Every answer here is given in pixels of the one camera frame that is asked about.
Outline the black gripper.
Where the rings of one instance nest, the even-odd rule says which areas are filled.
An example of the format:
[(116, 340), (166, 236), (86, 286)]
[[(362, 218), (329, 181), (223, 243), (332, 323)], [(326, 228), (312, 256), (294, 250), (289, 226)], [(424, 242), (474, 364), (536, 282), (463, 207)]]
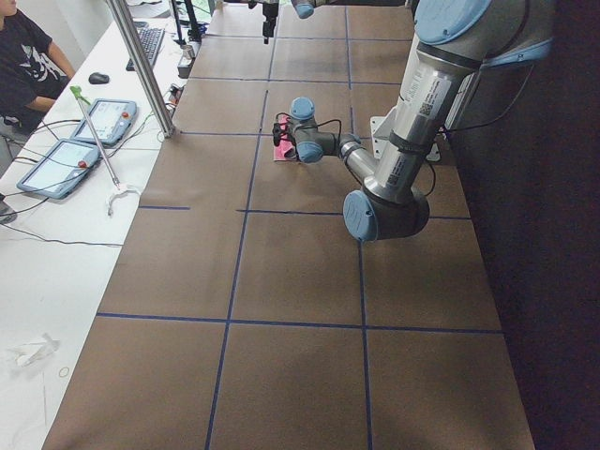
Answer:
[(248, 0), (249, 8), (255, 8), (258, 5), (262, 6), (262, 15), (265, 20), (262, 24), (263, 43), (268, 44), (269, 40), (274, 36), (274, 19), (278, 16), (279, 1), (278, 0)]
[(288, 143), (295, 146), (294, 137), (288, 133), (288, 125), (290, 124), (291, 116), (286, 112), (278, 112), (275, 122), (272, 127), (273, 144), (275, 147), (281, 146), (283, 143)]

